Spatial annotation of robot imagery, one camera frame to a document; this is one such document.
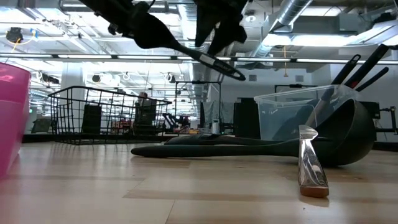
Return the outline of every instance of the wire basket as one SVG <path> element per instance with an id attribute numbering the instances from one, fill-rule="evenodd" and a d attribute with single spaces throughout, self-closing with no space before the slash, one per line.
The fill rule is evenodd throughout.
<path id="1" fill-rule="evenodd" d="M 69 144 L 127 144 L 163 133 L 172 102 L 85 86 L 49 94 L 52 132 Z"/>

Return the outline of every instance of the clear plastic container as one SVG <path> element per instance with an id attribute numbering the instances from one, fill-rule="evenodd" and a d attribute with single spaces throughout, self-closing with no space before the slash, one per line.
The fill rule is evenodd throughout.
<path id="1" fill-rule="evenodd" d="M 259 106 L 261 139 L 287 141 L 299 137 L 299 125 L 316 128 L 358 92 L 329 85 L 254 97 Z"/>

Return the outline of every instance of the wooden floor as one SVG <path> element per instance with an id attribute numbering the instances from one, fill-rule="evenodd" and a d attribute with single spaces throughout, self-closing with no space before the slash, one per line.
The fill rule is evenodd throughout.
<path id="1" fill-rule="evenodd" d="M 0 223 L 398 223 L 398 154 L 326 169 L 328 199 L 301 197 L 297 159 L 150 159 L 132 147 L 25 144 L 0 180 Z"/>

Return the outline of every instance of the pink plastic bin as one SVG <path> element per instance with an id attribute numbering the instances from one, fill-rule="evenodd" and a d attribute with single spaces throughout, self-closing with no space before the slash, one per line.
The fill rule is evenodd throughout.
<path id="1" fill-rule="evenodd" d="M 29 112 L 30 72 L 0 63 L 0 178 L 18 155 Z"/>

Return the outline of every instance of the black silicone spatula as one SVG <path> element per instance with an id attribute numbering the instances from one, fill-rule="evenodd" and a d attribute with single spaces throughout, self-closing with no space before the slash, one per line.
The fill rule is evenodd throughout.
<path id="1" fill-rule="evenodd" d="M 182 46 L 175 39 L 166 25 L 158 18 L 150 14 L 146 14 L 146 16 L 142 18 L 141 24 L 143 25 L 140 26 L 139 29 L 135 30 L 133 37 L 140 48 L 153 49 L 157 47 L 165 47 L 178 50 L 223 75 L 236 80 L 245 81 L 246 77 L 239 70 L 229 64 L 212 55 Z"/>

